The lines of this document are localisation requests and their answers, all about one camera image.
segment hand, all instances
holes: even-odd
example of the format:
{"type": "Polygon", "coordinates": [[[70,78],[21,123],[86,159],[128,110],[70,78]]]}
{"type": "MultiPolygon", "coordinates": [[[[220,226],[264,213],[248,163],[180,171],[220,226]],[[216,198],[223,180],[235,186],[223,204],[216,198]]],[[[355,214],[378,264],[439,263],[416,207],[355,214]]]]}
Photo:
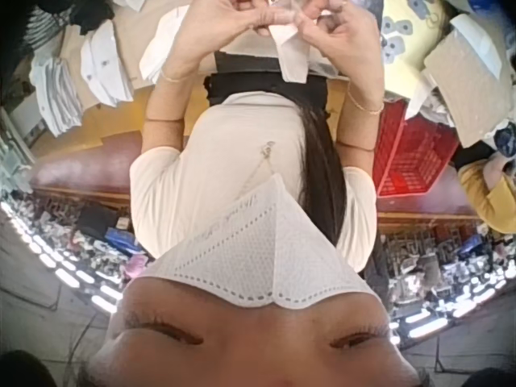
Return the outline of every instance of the hand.
{"type": "Polygon", "coordinates": [[[268,6],[267,0],[193,0],[170,53],[174,66],[167,67],[174,76],[183,75],[244,31],[292,23],[293,17],[292,11],[268,6]]]}
{"type": "Polygon", "coordinates": [[[375,17],[364,8],[339,0],[312,0],[296,17],[301,37],[316,47],[357,89],[371,100],[383,99],[384,68],[375,17]],[[333,15],[320,16],[325,9],[333,15]],[[317,24],[313,19],[318,17],[317,24]]]}

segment red basket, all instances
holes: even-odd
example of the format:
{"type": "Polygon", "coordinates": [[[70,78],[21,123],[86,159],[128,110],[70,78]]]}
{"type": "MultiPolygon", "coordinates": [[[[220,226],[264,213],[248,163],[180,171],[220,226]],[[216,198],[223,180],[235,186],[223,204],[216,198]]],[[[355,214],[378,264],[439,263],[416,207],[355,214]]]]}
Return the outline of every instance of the red basket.
{"type": "Polygon", "coordinates": [[[421,115],[405,121],[406,103],[385,104],[373,177],[378,197],[427,193],[459,145],[455,131],[421,115]]]}

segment white face mask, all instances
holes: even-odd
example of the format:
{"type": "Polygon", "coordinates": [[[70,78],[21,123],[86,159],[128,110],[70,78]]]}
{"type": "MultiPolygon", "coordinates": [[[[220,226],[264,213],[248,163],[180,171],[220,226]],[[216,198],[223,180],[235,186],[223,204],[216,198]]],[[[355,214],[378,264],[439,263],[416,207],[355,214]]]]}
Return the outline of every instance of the white face mask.
{"type": "Polygon", "coordinates": [[[274,175],[139,277],[191,285],[246,308],[303,309],[341,293],[376,296],[344,261],[274,175]]]}

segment eye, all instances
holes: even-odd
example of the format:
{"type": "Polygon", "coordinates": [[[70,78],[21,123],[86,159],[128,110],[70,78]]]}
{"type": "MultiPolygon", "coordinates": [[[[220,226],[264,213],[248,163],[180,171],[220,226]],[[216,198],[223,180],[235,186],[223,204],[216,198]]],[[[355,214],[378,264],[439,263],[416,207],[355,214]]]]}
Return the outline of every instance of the eye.
{"type": "Polygon", "coordinates": [[[341,337],[330,343],[330,347],[334,349],[349,349],[362,345],[371,339],[388,339],[390,337],[390,328],[387,327],[366,327],[358,330],[356,333],[341,337]]]}
{"type": "Polygon", "coordinates": [[[162,335],[168,336],[170,339],[174,339],[179,343],[187,345],[201,345],[204,343],[204,339],[198,335],[187,332],[179,327],[161,320],[154,316],[148,321],[142,320],[136,313],[131,313],[124,319],[125,329],[146,329],[149,331],[155,331],[162,335]]]}
{"type": "Polygon", "coordinates": [[[336,341],[331,343],[330,346],[335,349],[353,348],[376,337],[376,335],[372,335],[370,333],[357,333],[354,335],[343,337],[341,339],[337,339],[336,341]]]}

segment yellow fabric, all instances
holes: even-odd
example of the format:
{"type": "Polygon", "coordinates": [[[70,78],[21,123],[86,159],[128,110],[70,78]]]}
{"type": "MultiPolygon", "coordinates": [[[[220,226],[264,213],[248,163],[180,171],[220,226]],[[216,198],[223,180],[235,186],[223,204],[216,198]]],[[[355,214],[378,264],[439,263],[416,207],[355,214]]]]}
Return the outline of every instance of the yellow fabric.
{"type": "Polygon", "coordinates": [[[459,171],[460,184],[478,216],[502,234],[516,233],[516,197],[511,182],[502,178],[489,192],[484,180],[487,160],[466,165],[459,171]]]}

